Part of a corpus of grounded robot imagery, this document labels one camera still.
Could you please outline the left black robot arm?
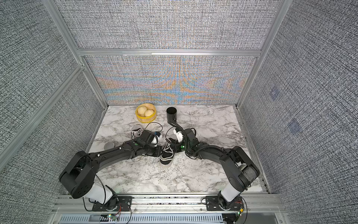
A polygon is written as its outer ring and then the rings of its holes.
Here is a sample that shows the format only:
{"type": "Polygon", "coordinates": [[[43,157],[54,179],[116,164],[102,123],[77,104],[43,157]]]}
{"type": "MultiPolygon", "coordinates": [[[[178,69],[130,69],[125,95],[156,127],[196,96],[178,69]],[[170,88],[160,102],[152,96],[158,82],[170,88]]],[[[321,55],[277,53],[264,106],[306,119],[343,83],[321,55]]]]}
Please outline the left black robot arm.
{"type": "Polygon", "coordinates": [[[59,175],[59,182],[75,199],[86,197],[90,201],[106,205],[116,204],[117,194],[102,182],[95,183],[97,172],[117,162],[138,156],[159,157],[160,132],[144,130],[139,137],[124,142],[118,147],[97,153],[77,152],[59,175]]]}

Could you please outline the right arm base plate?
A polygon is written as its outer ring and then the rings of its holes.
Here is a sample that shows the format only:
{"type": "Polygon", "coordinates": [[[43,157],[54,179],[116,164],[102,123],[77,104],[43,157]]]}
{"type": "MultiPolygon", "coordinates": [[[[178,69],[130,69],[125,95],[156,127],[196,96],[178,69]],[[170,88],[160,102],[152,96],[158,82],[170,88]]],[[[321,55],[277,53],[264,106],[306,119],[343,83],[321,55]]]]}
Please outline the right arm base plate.
{"type": "Polygon", "coordinates": [[[243,198],[235,197],[227,202],[222,196],[206,196],[205,205],[208,211],[243,211],[245,208],[243,198]]]}

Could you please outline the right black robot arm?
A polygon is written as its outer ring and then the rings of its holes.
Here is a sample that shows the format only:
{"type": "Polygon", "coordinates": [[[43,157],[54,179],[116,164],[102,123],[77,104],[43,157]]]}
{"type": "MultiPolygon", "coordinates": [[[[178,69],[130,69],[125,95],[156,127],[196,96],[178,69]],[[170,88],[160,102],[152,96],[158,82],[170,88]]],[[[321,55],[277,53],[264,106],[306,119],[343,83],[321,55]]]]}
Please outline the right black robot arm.
{"type": "Polygon", "coordinates": [[[220,164],[228,179],[228,184],[218,194],[222,207],[237,201],[237,197],[247,190],[259,177],[259,168],[240,146],[223,148],[200,142],[196,132],[185,129],[184,133],[175,129],[176,137],[167,139],[175,152],[185,152],[191,159],[210,160],[220,164]]]}

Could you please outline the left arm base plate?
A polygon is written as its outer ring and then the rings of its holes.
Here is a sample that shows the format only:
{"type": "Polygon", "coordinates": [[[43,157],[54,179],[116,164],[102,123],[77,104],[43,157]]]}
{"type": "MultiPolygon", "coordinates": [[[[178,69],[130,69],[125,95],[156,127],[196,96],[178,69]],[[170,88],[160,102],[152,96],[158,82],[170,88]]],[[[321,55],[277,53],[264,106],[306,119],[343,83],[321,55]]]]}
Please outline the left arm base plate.
{"type": "Polygon", "coordinates": [[[132,205],[131,196],[117,196],[112,197],[106,204],[102,205],[100,203],[94,203],[92,211],[130,211],[132,205]]]}

